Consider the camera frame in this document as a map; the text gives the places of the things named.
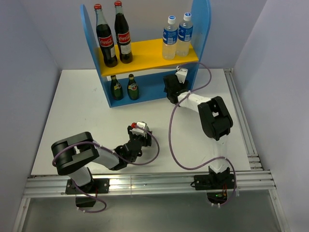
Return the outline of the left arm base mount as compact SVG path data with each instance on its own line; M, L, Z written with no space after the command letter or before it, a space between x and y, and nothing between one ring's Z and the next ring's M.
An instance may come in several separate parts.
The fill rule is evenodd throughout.
M77 207L82 209L88 209L95 205L96 200L84 195L82 192L90 195L94 194L95 197L98 194L107 194L109 192L110 180L108 178L92 179L90 183L84 186L77 186L72 179L67 181L65 190L66 195L78 195L82 194L83 197L75 197L75 204Z

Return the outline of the green Perrier bottle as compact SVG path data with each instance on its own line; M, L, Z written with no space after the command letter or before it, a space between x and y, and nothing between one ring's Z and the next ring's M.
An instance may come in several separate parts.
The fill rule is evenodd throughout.
M123 98L123 88L117 80L116 75L111 75L111 93L115 100L119 101Z
M137 100L140 96L139 86L133 74L128 76L127 94L131 100Z

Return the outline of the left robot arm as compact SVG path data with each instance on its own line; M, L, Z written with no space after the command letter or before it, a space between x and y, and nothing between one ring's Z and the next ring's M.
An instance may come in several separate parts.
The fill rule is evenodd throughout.
M152 131L146 123L133 123L127 132L129 141L113 150L100 146L87 131L59 140L51 145L52 165L58 175L69 176L74 187L83 193L91 193L98 186L87 164L94 162L111 171L119 171L135 163L142 156L143 147L152 145Z

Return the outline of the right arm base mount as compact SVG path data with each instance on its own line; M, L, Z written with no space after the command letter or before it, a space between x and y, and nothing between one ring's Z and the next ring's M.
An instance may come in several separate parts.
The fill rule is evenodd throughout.
M211 173L194 175L190 184L195 190L205 190L211 207L220 208L235 196L236 179L229 171L227 173Z

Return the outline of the Pocari Sweat bottle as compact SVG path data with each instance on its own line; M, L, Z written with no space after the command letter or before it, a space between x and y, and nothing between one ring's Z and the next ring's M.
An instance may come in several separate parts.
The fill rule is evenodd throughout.
M178 38L178 27L176 25L176 17L170 15L168 17L168 23L163 30L163 47L162 57L165 60L172 60L176 55L176 43Z
M191 17L192 14L186 12L184 13L183 20L179 23L176 55L180 57L185 57L189 53L189 45L193 33Z

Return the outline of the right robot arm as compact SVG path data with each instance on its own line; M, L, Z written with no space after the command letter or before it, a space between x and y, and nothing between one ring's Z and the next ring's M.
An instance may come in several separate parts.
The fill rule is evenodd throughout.
M176 107L184 107L199 114L203 132L215 140L213 158L209 165L209 183L213 188L220 188L230 175L231 164L227 161L226 139L233 127L232 117L220 96L203 97L187 89L188 81L179 81L177 75L163 77L169 101Z

